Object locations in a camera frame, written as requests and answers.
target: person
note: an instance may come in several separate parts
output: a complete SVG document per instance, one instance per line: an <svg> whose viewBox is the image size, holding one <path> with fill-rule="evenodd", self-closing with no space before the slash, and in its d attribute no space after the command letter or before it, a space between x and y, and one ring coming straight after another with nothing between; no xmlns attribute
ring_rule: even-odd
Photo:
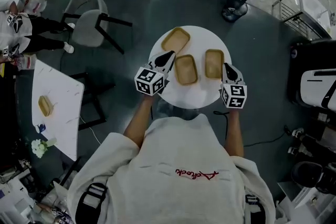
<svg viewBox="0 0 336 224"><path fill-rule="evenodd" d="M229 113L222 147L203 114L158 119L146 130L153 102L146 95L124 134L110 133L76 175L67 197L72 219L273 224L272 195L244 159L239 111Z"/></svg>
<svg viewBox="0 0 336 224"><path fill-rule="evenodd" d="M19 16L22 25L16 32L12 24L8 24L7 18L10 13ZM46 31L63 31L64 26L54 20L44 19L19 13L16 3L13 1L0 2L0 51L6 47L18 46L18 52L37 52L43 49L54 50L64 49L68 53L73 53L73 46L67 42L53 40L40 36L39 34Z"/></svg>

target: rectangular wooden tray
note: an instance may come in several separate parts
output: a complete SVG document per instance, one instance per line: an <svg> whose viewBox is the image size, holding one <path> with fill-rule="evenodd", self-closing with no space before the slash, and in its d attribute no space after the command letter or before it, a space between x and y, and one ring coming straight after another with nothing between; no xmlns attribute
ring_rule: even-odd
<svg viewBox="0 0 336 224"><path fill-rule="evenodd" d="M175 27L162 41L163 50L173 50L178 54L190 40L190 35L181 27Z"/></svg>
<svg viewBox="0 0 336 224"><path fill-rule="evenodd" d="M205 76L210 79L222 79L224 53L209 49L205 52Z"/></svg>
<svg viewBox="0 0 336 224"><path fill-rule="evenodd" d="M179 56L175 60L175 75L181 85L191 85L198 81L194 57L190 54Z"/></svg>
<svg viewBox="0 0 336 224"><path fill-rule="evenodd" d="M41 109L44 117L48 117L52 114L54 107L47 96L42 95L39 97L38 106Z"/></svg>

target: hand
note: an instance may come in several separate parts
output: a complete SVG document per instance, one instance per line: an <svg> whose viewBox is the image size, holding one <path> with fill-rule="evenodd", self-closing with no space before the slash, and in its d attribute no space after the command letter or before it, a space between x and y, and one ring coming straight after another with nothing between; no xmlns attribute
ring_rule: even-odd
<svg viewBox="0 0 336 224"><path fill-rule="evenodd" d="M17 15L18 12L19 12L19 10L18 10L18 8L16 6L16 3L14 1L11 3L11 5L9 7L9 11L10 11L10 13L13 13L15 15Z"/></svg>
<svg viewBox="0 0 336 224"><path fill-rule="evenodd" d="M0 54L0 63L4 62L10 62L10 59L7 57L4 57L3 54Z"/></svg>

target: white round table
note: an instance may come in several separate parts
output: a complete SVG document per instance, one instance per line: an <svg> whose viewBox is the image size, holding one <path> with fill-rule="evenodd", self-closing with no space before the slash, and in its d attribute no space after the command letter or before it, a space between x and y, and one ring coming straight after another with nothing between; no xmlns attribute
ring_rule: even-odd
<svg viewBox="0 0 336 224"><path fill-rule="evenodd" d="M205 52L208 49L220 49L224 53L224 61L231 63L231 56L222 40L211 31L198 26L181 26L191 38L178 56L190 54L194 57L198 81L190 86L182 86L175 77L175 66L168 76L168 85L160 96L169 104L183 109L199 109L215 102L219 97L221 79L209 79L205 76ZM162 52L161 42L168 35L165 33L152 48L150 58Z"/></svg>

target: backpack strap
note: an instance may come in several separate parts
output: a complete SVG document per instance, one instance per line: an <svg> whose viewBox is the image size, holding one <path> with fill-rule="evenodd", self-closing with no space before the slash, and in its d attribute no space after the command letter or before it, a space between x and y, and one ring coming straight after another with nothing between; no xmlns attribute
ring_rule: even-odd
<svg viewBox="0 0 336 224"><path fill-rule="evenodd" d="M245 224L266 223L265 209L255 195L245 195Z"/></svg>
<svg viewBox="0 0 336 224"><path fill-rule="evenodd" d="M100 216L101 204L105 200L107 187L102 183L92 183L80 197L75 220L77 224L96 224Z"/></svg>

